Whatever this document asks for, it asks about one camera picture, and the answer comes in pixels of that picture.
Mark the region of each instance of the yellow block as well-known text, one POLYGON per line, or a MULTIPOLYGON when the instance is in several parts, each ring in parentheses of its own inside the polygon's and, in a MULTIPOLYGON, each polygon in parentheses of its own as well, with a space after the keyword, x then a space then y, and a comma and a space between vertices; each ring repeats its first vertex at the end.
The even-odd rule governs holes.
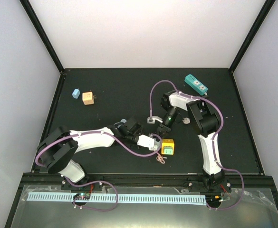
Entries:
POLYGON ((175 143, 173 139, 162 139, 161 154, 173 155, 175 143))

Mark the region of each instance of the wooden cube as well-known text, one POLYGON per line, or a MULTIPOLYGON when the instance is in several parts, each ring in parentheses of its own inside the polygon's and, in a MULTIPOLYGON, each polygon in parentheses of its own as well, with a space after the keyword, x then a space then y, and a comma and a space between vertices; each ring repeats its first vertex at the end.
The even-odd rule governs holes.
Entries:
POLYGON ((83 93, 82 100, 84 102, 84 105, 92 105, 95 103, 92 92, 83 93))

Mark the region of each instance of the teal device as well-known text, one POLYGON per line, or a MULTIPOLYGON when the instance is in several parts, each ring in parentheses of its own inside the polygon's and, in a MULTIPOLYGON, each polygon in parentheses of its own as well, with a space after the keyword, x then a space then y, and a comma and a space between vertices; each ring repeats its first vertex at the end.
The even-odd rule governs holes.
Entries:
POLYGON ((184 81, 200 95, 204 95, 208 90, 208 88, 199 80, 197 80, 197 78, 195 78, 193 75, 187 75, 184 81))

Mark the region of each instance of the black table surface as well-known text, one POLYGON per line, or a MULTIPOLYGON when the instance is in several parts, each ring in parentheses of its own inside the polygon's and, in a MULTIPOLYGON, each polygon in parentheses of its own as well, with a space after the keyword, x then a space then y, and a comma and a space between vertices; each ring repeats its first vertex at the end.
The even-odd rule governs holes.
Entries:
MULTIPOLYGON (((95 130, 134 116, 144 125, 144 133, 154 133, 155 124, 147 124, 149 94, 160 80, 170 80, 179 90, 198 95, 184 82, 194 75, 208 87, 208 96, 221 110, 224 127, 218 137, 220 160, 224 167, 245 174, 259 174, 254 146, 246 125, 231 75, 227 68, 105 68, 67 69, 50 132, 61 125, 70 130, 95 130), (82 96, 72 97, 74 89, 81 93, 92 91, 93 105, 84 105, 82 96)), ((153 93, 153 115, 163 117, 160 107, 162 95, 172 91, 169 83, 161 83, 153 93)), ((202 173, 203 156, 200 141, 190 124, 176 122, 169 138, 174 139, 173 156, 167 155, 165 164, 156 156, 136 157, 121 146, 93 148, 74 155, 88 173, 110 174, 192 174, 202 173)), ((141 148, 139 153, 150 153, 141 148)))

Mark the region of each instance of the white wall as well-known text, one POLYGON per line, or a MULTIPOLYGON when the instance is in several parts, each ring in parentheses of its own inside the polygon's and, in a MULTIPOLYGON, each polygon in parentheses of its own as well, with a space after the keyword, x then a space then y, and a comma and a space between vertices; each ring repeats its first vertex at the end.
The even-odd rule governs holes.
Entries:
POLYGON ((278 189, 278 1, 235 71, 258 152, 278 189))
POLYGON ((230 67, 265 0, 30 0, 64 67, 230 67))
POLYGON ((18 0, 0 0, 0 227, 30 171, 59 73, 18 0))

